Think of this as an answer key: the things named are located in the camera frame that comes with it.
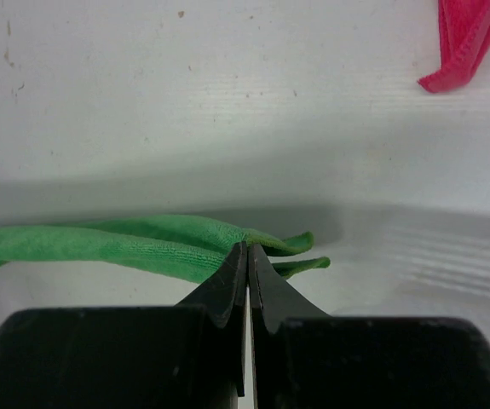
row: red cloth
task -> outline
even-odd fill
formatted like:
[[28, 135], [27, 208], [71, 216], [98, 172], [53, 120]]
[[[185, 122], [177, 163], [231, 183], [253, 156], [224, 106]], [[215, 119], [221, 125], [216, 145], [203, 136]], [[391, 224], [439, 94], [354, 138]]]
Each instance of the red cloth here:
[[418, 80], [429, 92], [466, 85], [490, 46], [490, 0], [438, 0], [441, 68]]

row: green towel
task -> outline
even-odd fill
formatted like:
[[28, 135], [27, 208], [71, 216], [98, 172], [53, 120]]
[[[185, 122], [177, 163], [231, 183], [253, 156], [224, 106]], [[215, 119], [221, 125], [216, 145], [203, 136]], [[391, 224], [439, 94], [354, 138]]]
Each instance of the green towel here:
[[[241, 241], [262, 245], [268, 256], [293, 256], [314, 243], [311, 233], [280, 240], [206, 217], [153, 216], [0, 228], [0, 266], [16, 261], [103, 261], [201, 283]], [[288, 278], [329, 264], [322, 257], [274, 263], [274, 268]]]

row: green fabric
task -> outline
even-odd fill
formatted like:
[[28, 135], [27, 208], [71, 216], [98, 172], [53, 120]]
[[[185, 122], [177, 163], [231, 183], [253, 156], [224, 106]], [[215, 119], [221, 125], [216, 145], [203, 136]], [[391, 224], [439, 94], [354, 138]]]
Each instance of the green fabric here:
[[[253, 229], [199, 216], [153, 216], [54, 226], [0, 228], [0, 266], [6, 262], [103, 261], [201, 283], [235, 243], [260, 244], [269, 256], [310, 250], [311, 233], [281, 240]], [[283, 277], [325, 268], [322, 257], [275, 263]]]

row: white table surface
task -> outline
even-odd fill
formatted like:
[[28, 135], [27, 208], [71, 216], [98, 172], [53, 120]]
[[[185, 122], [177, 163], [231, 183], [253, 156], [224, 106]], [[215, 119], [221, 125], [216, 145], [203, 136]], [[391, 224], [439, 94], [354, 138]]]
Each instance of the white table surface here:
[[[292, 283], [325, 310], [396, 288], [393, 307], [454, 299], [443, 291], [471, 276], [490, 308], [490, 51], [451, 94], [415, 83], [438, 65], [434, 0], [0, 0], [0, 225], [187, 212], [310, 228], [334, 263]], [[402, 291], [406, 273], [423, 286]], [[15, 263], [0, 268], [0, 322], [192, 288]]]

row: folded cloth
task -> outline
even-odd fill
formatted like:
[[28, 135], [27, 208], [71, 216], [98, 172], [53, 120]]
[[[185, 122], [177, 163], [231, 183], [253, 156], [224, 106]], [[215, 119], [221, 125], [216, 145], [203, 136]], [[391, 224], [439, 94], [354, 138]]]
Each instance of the folded cloth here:
[[[304, 233], [285, 240], [200, 216], [153, 216], [54, 226], [0, 228], [0, 266], [6, 262], [103, 261], [201, 283], [235, 243], [260, 244], [269, 256], [310, 250]], [[326, 268], [326, 257], [274, 263], [283, 277]]]
[[429, 92], [466, 85], [490, 47], [490, 0], [438, 0], [441, 68], [418, 80]]

